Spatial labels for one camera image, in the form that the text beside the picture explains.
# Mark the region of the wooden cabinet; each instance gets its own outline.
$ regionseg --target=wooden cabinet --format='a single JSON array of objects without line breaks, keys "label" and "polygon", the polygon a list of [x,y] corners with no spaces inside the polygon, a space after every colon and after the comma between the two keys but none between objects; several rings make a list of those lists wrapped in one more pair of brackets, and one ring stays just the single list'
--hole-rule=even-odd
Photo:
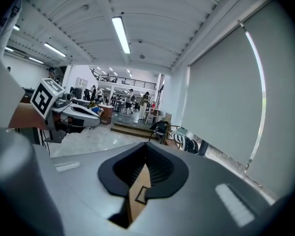
[{"label": "wooden cabinet", "polygon": [[100,116],[103,124],[107,124],[107,125],[110,124],[112,122],[113,106],[106,106],[106,105],[100,104],[98,107],[104,110],[104,112]]}]

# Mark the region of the staircase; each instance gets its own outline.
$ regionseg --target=staircase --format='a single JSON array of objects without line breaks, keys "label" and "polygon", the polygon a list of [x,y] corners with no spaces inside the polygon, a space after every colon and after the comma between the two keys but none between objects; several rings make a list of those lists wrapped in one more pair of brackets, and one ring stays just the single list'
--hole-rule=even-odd
[{"label": "staircase", "polygon": [[[142,138],[149,138],[152,132],[150,129],[147,128],[136,127],[121,122],[115,122],[114,125],[110,128],[110,130]],[[153,134],[151,139],[156,139],[156,135]]]}]

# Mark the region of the person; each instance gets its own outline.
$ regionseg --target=person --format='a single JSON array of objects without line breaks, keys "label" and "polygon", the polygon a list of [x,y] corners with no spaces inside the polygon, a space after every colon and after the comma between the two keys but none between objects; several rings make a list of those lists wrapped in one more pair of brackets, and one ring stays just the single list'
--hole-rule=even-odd
[{"label": "person", "polygon": [[151,108],[155,108],[155,100],[152,101]]},{"label": "person", "polygon": [[98,107],[98,104],[95,103],[94,107],[91,107],[92,112],[96,113],[98,116],[101,116],[101,114],[104,112],[102,108]]},{"label": "person", "polygon": [[55,76],[55,68],[54,67],[49,67],[47,70],[48,70],[48,78],[54,79],[54,76]]},{"label": "person", "polygon": [[141,102],[140,102],[140,111],[139,111],[139,119],[144,119],[144,115],[145,115],[146,110],[147,110],[148,95],[149,95],[149,92],[146,92],[146,93],[142,96],[142,98],[141,98]]},{"label": "person", "polygon": [[91,92],[90,101],[94,101],[95,97],[96,97],[96,86],[95,85],[93,85],[91,87],[90,92]]},{"label": "person", "polygon": [[56,83],[61,86],[59,77],[56,78]]},{"label": "person", "polygon": [[89,90],[91,93],[93,93],[94,91],[95,91],[95,93],[96,93],[96,86],[95,85],[93,85],[91,88],[90,88],[90,90]]},{"label": "person", "polygon": [[136,101],[136,103],[134,104],[134,109],[138,109],[139,108],[139,103],[138,101]]},{"label": "person", "polygon": [[133,114],[132,110],[132,97],[133,97],[133,89],[129,90],[130,93],[126,96],[126,107],[124,108],[124,113],[128,114],[128,109],[130,108],[131,114]]},{"label": "person", "polygon": [[84,95],[85,95],[85,100],[90,100],[90,98],[89,98],[89,90],[88,89],[85,89],[85,91],[84,91]]},{"label": "person", "polygon": [[102,89],[98,89],[97,90],[97,99],[99,99],[99,101],[103,100],[103,90]]}]

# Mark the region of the roller blind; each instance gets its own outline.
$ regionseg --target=roller blind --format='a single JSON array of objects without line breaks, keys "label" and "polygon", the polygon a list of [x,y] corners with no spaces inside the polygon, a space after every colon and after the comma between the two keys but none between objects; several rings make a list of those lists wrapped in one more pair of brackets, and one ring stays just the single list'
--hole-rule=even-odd
[{"label": "roller blind", "polygon": [[295,186],[295,26],[273,1],[244,22],[263,63],[266,113],[248,175],[283,196]]},{"label": "roller blind", "polygon": [[246,164],[261,110],[257,62],[243,29],[237,28],[191,66],[182,126]]}]

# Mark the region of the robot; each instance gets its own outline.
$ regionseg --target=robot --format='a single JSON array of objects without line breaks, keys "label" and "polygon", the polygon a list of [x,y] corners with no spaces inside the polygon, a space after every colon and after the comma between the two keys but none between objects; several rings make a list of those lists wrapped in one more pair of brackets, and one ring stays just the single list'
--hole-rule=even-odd
[{"label": "robot", "polygon": [[41,79],[30,103],[45,120],[49,143],[61,143],[66,133],[81,132],[85,127],[101,123],[99,115],[72,103],[71,94],[50,78]]}]

